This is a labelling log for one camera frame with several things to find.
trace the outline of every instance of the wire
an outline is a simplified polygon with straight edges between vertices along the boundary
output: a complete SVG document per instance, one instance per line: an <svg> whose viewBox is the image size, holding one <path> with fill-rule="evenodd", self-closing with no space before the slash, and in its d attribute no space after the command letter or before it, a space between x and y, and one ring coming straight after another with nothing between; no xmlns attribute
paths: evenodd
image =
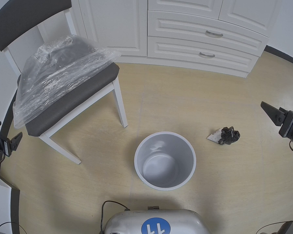
<svg viewBox="0 0 293 234"><path fill-rule="evenodd" d="M273 224L280 224L280 223L286 223L286 222L289 222L289 221L277 222L277 223L273 223ZM273 224L267 224L267 225L263 226L262 228L265 228L266 226L273 225Z"/></svg>
<svg viewBox="0 0 293 234"><path fill-rule="evenodd" d="M102 225L103 225L103 207L104 207L104 205L105 205L106 202L113 202L113 203L119 204L119 205L125 207L125 211L130 211L130 209L129 209L127 206L125 206L125 205L123 205L123 204L121 204L121 203L119 203L119 202L112 201L112 200L107 200L107 201L105 201L105 202L103 203L103 205L102 205L102 212L101 212L101 226L100 226L100 227L101 227L101 234L104 234L104 233L103 233L103 228L102 228Z"/></svg>
<svg viewBox="0 0 293 234"><path fill-rule="evenodd" d="M2 152L2 159L0 160L0 164L1 164L4 161L4 159L6 158L6 154L2 150L0 150L0 152Z"/></svg>
<svg viewBox="0 0 293 234"><path fill-rule="evenodd" d="M292 141L290 140L289 147L290 147L291 150L293 151L293 148L291 147L291 142L292 142Z"/></svg>
<svg viewBox="0 0 293 234"><path fill-rule="evenodd" d="M5 223L3 223L3 224L0 224L0 227L2 226L2 225L4 225L4 224L8 224L8 223L12 223L12 224L17 224L18 226L20 226L18 223L16 223L16 222L5 222Z"/></svg>

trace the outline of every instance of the plastic bag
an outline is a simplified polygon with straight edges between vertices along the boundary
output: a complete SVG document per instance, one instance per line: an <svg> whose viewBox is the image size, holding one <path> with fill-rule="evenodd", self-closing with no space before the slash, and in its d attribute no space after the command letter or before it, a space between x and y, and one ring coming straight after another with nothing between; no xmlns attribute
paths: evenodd
<svg viewBox="0 0 293 234"><path fill-rule="evenodd" d="M118 51L75 35L42 45L26 60L13 104L14 127L23 127L119 56Z"/></svg>
<svg viewBox="0 0 293 234"><path fill-rule="evenodd" d="M220 145L227 144L231 145L240 138L239 131L235 131L233 127L224 127L213 132L207 139L214 141Z"/></svg>

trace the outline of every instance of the blue logo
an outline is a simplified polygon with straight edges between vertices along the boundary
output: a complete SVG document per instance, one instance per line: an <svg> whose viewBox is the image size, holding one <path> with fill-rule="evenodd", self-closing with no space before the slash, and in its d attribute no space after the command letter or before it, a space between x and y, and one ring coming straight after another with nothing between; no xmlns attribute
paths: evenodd
<svg viewBox="0 0 293 234"><path fill-rule="evenodd" d="M169 234L169 223L160 217L153 217L146 220L141 226L142 234Z"/></svg>

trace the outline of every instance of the wooden floor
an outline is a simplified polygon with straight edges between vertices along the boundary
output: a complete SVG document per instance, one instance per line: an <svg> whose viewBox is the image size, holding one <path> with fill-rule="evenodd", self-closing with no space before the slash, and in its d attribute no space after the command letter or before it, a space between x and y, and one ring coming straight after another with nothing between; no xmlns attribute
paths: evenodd
<svg viewBox="0 0 293 234"><path fill-rule="evenodd" d="M132 210L190 209L214 234L255 234L266 224L293 220L293 152L260 107L263 100L293 110L293 64L264 52L246 79L155 65L119 67L129 126L121 126L110 93L52 136L80 165L21 129L21 144L5 159L1 176L21 191L19 219L28 234L99 233L105 200ZM225 126L239 130L238 142L220 146L206 139ZM138 144L159 131L184 136L196 153L192 179L173 191L151 189L134 170ZM17 132L11 127L9 136ZM107 204L104 222L120 211Z"/></svg>

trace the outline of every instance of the chair leg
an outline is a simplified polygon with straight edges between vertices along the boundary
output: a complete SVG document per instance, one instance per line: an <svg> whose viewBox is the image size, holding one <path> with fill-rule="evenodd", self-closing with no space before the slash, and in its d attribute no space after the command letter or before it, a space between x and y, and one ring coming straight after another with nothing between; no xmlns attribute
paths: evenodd
<svg viewBox="0 0 293 234"><path fill-rule="evenodd" d="M112 81L112 83L114 86L113 95L114 95L114 99L116 101L116 107L117 107L117 111L119 114L119 118L121 119L121 124L123 127L127 127L128 122L127 122L127 118L126 118L123 98L121 96L121 88L119 86L118 77L116 77L116 79L114 81Z"/></svg>
<svg viewBox="0 0 293 234"><path fill-rule="evenodd" d="M40 139L42 139L45 143L47 143L49 146L51 146L53 149L58 151L60 154L63 154L66 158L69 158L71 161L75 162L76 164L80 164L81 160L77 158L74 154L71 152L63 149L60 147L57 143L55 143L52 139L50 139L47 135L42 134L39 136Z"/></svg>

